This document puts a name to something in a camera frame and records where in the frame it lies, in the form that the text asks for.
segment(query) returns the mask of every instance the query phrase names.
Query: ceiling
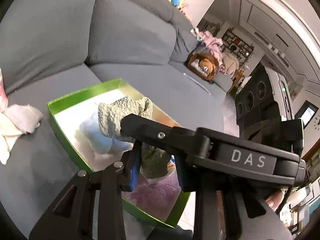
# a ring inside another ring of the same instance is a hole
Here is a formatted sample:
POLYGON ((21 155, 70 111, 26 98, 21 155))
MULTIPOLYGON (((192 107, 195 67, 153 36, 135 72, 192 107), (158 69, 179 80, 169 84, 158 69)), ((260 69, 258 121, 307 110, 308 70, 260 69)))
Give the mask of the ceiling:
POLYGON ((208 13, 245 29, 279 72, 320 95, 320 19, 308 0, 215 0, 208 13))

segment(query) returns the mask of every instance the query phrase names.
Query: screw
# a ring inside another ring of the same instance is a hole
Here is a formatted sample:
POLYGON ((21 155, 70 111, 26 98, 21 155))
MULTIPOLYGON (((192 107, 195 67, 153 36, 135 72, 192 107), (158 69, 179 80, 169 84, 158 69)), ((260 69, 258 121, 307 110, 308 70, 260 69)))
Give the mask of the screw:
POLYGON ((87 175, 87 171, 85 171, 85 170, 79 170, 78 171, 78 176, 79 177, 84 177, 85 175, 87 175))
POLYGON ((165 137, 165 133, 164 133, 164 132, 158 133, 158 138, 159 138, 160 140, 162 140, 164 137, 165 137))
POLYGON ((123 166, 123 162, 115 162, 113 166, 115 166, 116 168, 121 168, 123 166))

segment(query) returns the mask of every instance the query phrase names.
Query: pink fluffy plush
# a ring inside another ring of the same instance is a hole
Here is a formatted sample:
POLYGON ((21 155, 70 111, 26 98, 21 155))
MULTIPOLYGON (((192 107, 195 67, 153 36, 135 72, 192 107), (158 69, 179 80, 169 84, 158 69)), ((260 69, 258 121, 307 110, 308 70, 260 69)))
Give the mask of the pink fluffy plush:
POLYGON ((123 192, 122 196, 149 215, 165 221, 176 203, 180 191, 176 172, 154 184, 148 184, 147 180, 139 174, 135 190, 123 192))

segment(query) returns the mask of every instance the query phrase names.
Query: black speaker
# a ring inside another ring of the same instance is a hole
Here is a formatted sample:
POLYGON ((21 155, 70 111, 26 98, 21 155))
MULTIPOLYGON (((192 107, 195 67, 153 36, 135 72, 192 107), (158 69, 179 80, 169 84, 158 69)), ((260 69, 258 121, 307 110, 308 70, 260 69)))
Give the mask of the black speaker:
POLYGON ((288 91, 281 74, 258 64, 236 96, 240 138, 251 140, 262 125, 294 119, 288 91))

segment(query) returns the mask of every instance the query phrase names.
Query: brown basket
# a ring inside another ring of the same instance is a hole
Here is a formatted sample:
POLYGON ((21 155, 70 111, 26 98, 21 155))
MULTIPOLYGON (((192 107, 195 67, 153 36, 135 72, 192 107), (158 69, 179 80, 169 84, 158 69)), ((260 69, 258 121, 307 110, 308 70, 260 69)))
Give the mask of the brown basket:
POLYGON ((198 54, 194 54, 191 59, 188 62, 188 69, 190 69, 192 72, 196 73, 199 77, 201 77, 203 80, 206 81, 212 81, 216 75, 216 68, 219 67, 219 62, 218 60, 210 53, 198 53, 198 54), (208 60, 211 61, 211 63, 213 64, 213 70, 212 72, 208 75, 208 76, 203 76, 201 75, 197 70, 195 70, 193 67, 191 67, 191 63, 194 62, 196 59, 199 59, 200 61, 207 58, 208 60))

